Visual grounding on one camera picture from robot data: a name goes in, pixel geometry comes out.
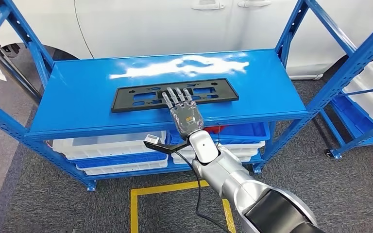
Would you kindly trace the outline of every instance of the lower shelf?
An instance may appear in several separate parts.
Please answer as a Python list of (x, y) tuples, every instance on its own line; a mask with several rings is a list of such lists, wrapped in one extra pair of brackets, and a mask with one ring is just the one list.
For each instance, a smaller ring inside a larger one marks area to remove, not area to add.
[[(338, 115), (340, 118), (341, 122), (351, 135), (353, 139), (361, 136), (363, 133), (359, 130), (359, 128), (345, 115), (340, 109), (338, 109), (335, 105), (331, 103), (332, 108), (334, 109), (334, 112)], [(373, 145), (373, 137), (366, 140), (361, 144), (361, 146), (369, 146)]]
[[(259, 164), (264, 160), (261, 158), (261, 153), (258, 151), (258, 154), (253, 156), (250, 161), (243, 162), (243, 164)], [(141, 170), (141, 171), (129, 171), (129, 172), (120, 172), (120, 173), (111, 173), (104, 175), (94, 175), (86, 176), (87, 180), (101, 180), (101, 179), (111, 179), (111, 178), (121, 178), (121, 177), (131, 177), (131, 176), (144, 176), (144, 175), (153, 175), (169, 172), (178, 172), (178, 171), (188, 171), (190, 170), (188, 164), (174, 164), (171, 156), (168, 158), (168, 166), (157, 169)]]

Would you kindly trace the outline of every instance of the car door handle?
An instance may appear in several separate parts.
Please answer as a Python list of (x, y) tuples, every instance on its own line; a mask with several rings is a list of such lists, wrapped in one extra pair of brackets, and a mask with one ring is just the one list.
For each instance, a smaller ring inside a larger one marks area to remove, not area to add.
[(259, 6), (268, 6), (272, 2), (268, 0), (246, 0), (238, 2), (239, 7), (259, 7)]
[(225, 8), (221, 0), (194, 0), (191, 6), (194, 10), (220, 10)]

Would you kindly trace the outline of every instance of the black bracket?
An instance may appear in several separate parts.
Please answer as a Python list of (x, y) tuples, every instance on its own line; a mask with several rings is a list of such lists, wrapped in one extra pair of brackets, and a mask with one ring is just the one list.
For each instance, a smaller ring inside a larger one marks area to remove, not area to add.
[(162, 152), (162, 153), (165, 153), (165, 154), (172, 154), (175, 151), (178, 151), (178, 150), (180, 150), (182, 148), (185, 148), (185, 147), (190, 145), (190, 143), (187, 142), (187, 141), (185, 141), (183, 143), (180, 143), (180, 144), (176, 144), (176, 145), (162, 144), (160, 142), (155, 144), (155, 143), (148, 142), (148, 141), (144, 141), (144, 144), (149, 149), (156, 150), (158, 152)]
[(239, 100), (239, 96), (227, 79), (211, 79), (178, 83), (161, 83), (145, 86), (120, 87), (112, 102), (111, 112), (129, 112), (146, 109), (167, 108), (162, 93), (167, 87), (186, 88), (197, 104)]

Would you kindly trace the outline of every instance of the robot finger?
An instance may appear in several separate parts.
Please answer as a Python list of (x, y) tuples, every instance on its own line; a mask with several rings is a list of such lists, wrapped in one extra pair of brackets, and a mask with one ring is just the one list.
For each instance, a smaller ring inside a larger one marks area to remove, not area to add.
[(171, 100), (168, 98), (168, 95), (164, 92), (162, 93), (162, 97), (164, 97), (165, 102), (167, 103), (167, 106), (169, 108), (173, 108), (173, 105), (171, 103)]
[(182, 91), (178, 87), (176, 87), (175, 90), (176, 90), (176, 93), (178, 93), (178, 96), (179, 96), (179, 99), (181, 100), (181, 102), (185, 102), (185, 97), (184, 97), (184, 94), (182, 93)]
[(175, 95), (174, 91), (172, 90), (172, 88), (167, 87), (167, 90), (170, 93), (172, 101), (174, 102), (174, 104), (179, 103), (178, 98), (176, 97), (176, 95)]
[(191, 94), (189, 93), (188, 89), (184, 88), (182, 89), (184, 92), (185, 92), (185, 96), (186, 98), (189, 100), (189, 101), (192, 101), (192, 96)]

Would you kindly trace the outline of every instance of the shelf foot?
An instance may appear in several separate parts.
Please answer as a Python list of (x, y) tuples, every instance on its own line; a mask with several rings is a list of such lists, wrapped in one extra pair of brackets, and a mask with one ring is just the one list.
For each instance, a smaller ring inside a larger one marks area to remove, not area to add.
[(88, 192), (95, 192), (95, 190), (96, 190), (96, 180), (94, 180), (94, 185), (88, 185), (88, 186), (86, 186), (86, 190), (88, 191)]
[(334, 159), (340, 159), (340, 158), (342, 158), (342, 155), (340, 153), (335, 152), (335, 150), (333, 150), (333, 149), (325, 150), (325, 155), (327, 157), (332, 157)]
[(259, 164), (255, 165), (252, 164), (252, 170), (254, 171), (254, 174), (261, 174), (262, 168), (259, 166)]

